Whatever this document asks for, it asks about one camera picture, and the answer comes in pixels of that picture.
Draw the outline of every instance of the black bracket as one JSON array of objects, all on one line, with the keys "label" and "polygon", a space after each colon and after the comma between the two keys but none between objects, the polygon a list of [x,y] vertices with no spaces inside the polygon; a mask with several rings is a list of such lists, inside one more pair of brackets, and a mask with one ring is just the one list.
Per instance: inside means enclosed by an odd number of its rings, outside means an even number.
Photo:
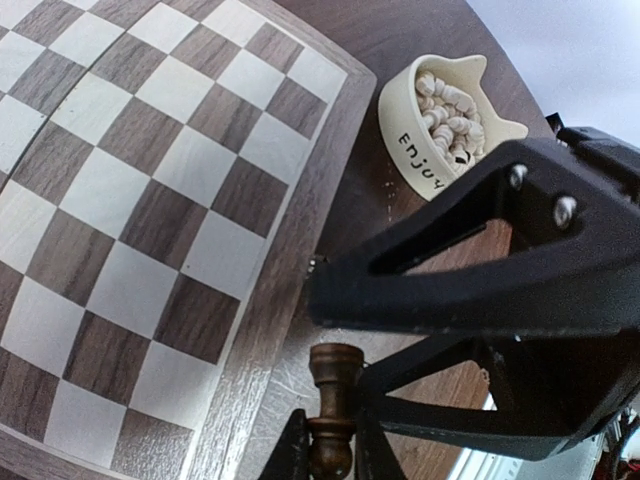
[{"label": "black bracket", "polygon": [[[559,133],[573,150],[553,140],[503,143],[417,213],[320,265],[309,302],[314,322],[490,336],[636,328],[640,155],[589,132]],[[516,165],[526,174],[514,188]],[[575,211],[559,226],[554,211],[563,197],[575,200]],[[507,221],[526,249],[461,270],[404,275],[491,219]]]}]

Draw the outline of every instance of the cable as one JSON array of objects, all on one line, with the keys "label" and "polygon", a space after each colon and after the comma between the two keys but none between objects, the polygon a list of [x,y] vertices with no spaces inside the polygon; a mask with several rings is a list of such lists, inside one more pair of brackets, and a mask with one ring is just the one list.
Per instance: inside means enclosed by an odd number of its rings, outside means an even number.
[{"label": "cable", "polygon": [[629,422],[630,414],[625,411],[620,418],[620,440],[615,444],[615,447],[611,450],[611,459],[609,461],[609,479],[618,479],[618,466],[620,465],[620,457],[624,451],[627,443],[633,437],[633,435],[640,428],[640,416],[636,416],[631,422]]}]

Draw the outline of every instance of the table surface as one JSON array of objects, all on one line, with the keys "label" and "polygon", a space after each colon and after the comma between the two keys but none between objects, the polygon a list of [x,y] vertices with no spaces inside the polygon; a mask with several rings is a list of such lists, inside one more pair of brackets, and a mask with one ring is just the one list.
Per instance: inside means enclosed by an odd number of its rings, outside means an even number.
[{"label": "table surface", "polygon": [[[391,163],[377,119],[381,88],[419,55],[485,55],[488,66],[482,87],[496,112],[527,125],[530,136],[551,136],[544,115],[505,52],[463,0],[276,1],[360,60],[378,78],[317,247],[317,252],[329,259],[424,204]],[[444,252],[423,268],[459,268],[499,258],[508,253],[509,241],[508,226],[495,222],[483,234]],[[402,335],[321,330],[311,325],[303,295],[251,427],[245,448],[250,455],[238,462],[237,478],[258,475],[291,409],[302,407],[308,415],[316,414],[317,392],[307,367],[311,345],[328,341],[352,343],[365,351],[368,362],[373,362],[416,340],[417,337]],[[477,366],[467,363],[409,385],[397,394],[423,402],[480,408],[487,385]],[[458,448],[434,442],[389,437],[409,479],[446,479],[459,452]],[[229,471],[236,464],[228,462]]]}]

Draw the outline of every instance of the dark wood square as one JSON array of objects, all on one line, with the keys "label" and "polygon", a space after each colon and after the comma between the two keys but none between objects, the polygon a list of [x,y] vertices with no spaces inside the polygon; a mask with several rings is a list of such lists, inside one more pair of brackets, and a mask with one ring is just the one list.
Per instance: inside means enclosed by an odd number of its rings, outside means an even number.
[{"label": "dark wood square", "polygon": [[207,209],[151,180],[133,210],[120,240],[180,269]]},{"label": "dark wood square", "polygon": [[262,111],[215,84],[195,111],[189,126],[238,153]]},{"label": "dark wood square", "polygon": [[181,129],[180,122],[132,98],[104,134],[99,147],[153,175]]},{"label": "dark wood square", "polygon": [[285,183],[238,157],[211,208],[266,237],[285,193]]},{"label": "dark wood square", "polygon": [[81,9],[62,0],[44,0],[13,31],[48,47],[83,13]]},{"label": "dark wood square", "polygon": [[22,74],[9,94],[40,113],[51,115],[84,72],[77,63],[45,50]]},{"label": "dark wood square", "polygon": [[44,440],[58,378],[0,348],[0,423]]},{"label": "dark wood square", "polygon": [[287,73],[302,52],[302,45],[270,23],[253,36],[246,49],[269,65]]},{"label": "dark wood square", "polygon": [[91,71],[135,94],[167,55],[125,33],[100,57]]},{"label": "dark wood square", "polygon": [[85,312],[64,379],[128,405],[150,340]]},{"label": "dark wood square", "polygon": [[47,122],[20,160],[13,179],[59,205],[93,147],[53,122]]},{"label": "dark wood square", "polygon": [[7,326],[11,307],[22,284],[22,274],[0,262],[0,338]]},{"label": "dark wood square", "polygon": [[199,25],[178,45],[171,56],[217,80],[240,52],[240,47]]},{"label": "dark wood square", "polygon": [[176,10],[201,22],[207,18],[224,0],[162,0]]},{"label": "dark wood square", "polygon": [[87,304],[114,240],[62,210],[56,211],[27,269],[27,276]]},{"label": "dark wood square", "polygon": [[307,138],[313,136],[327,104],[290,78],[285,78],[267,112]]},{"label": "dark wood square", "polygon": [[193,431],[127,410],[111,469],[139,480],[177,480]]},{"label": "dark wood square", "polygon": [[156,329],[155,340],[217,363],[240,302],[180,274]]},{"label": "dark wood square", "polygon": [[128,29],[158,3],[158,0],[99,0],[89,10],[94,15]]}]

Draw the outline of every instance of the white ceramic bowl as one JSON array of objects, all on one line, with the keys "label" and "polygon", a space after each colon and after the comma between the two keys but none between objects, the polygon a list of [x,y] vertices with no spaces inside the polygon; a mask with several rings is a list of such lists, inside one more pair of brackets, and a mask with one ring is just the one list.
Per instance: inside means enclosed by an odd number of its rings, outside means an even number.
[{"label": "white ceramic bowl", "polygon": [[416,74],[421,70],[429,70],[473,97],[482,117],[485,155],[505,140],[527,136],[527,127],[500,118],[493,109],[480,87],[486,67],[487,59],[482,55],[456,59],[423,55],[391,79],[380,93],[378,116],[387,150],[407,183],[426,200],[432,200],[458,175],[422,126],[415,92]]}]

